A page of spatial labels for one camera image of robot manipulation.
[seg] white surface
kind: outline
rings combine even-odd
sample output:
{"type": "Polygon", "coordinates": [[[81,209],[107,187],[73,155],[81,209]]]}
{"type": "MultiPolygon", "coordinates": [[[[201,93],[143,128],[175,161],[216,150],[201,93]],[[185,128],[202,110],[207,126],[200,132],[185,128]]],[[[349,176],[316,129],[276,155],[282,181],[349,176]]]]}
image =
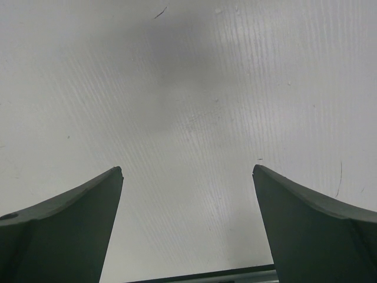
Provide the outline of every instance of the white surface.
{"type": "Polygon", "coordinates": [[[0,0],[0,215],[121,166],[101,282],[126,282],[271,263],[256,163],[377,210],[376,15],[0,0]]]}

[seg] ribbed texture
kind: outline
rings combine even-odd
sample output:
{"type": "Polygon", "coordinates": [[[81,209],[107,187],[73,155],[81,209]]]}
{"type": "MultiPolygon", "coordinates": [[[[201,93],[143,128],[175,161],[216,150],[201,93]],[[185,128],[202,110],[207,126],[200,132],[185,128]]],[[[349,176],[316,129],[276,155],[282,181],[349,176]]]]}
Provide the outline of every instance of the ribbed texture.
{"type": "Polygon", "coordinates": [[[0,7],[0,215],[121,166],[102,282],[271,263],[256,163],[377,210],[374,0],[0,7]]]}

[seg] hole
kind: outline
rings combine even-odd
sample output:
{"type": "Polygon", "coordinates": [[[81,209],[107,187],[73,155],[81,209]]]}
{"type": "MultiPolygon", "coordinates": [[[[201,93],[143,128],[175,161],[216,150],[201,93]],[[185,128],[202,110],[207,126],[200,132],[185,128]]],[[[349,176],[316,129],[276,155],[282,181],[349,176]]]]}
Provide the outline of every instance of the hole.
{"type": "Polygon", "coordinates": [[[9,213],[9,214],[6,214],[6,215],[3,215],[0,217],[0,221],[1,220],[7,220],[7,219],[12,219],[12,218],[16,218],[18,216],[17,213],[13,212],[13,213],[9,213]]]}

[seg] scratch mark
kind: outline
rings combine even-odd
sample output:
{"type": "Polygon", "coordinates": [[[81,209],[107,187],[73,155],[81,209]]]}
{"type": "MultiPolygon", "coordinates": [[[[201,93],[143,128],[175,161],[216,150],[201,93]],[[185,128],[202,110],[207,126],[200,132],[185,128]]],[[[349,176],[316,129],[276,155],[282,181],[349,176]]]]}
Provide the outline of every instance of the scratch mark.
{"type": "Polygon", "coordinates": [[[336,198],[339,196],[339,191],[340,191],[340,186],[342,184],[342,178],[343,178],[343,163],[340,162],[340,181],[339,181],[339,186],[338,186],[338,191],[336,192],[336,198]]]}
{"type": "Polygon", "coordinates": [[[163,11],[161,13],[159,13],[157,16],[155,16],[154,19],[157,19],[159,16],[161,16],[165,12],[166,9],[167,9],[167,6],[165,7],[165,9],[163,9],[163,11]]]}

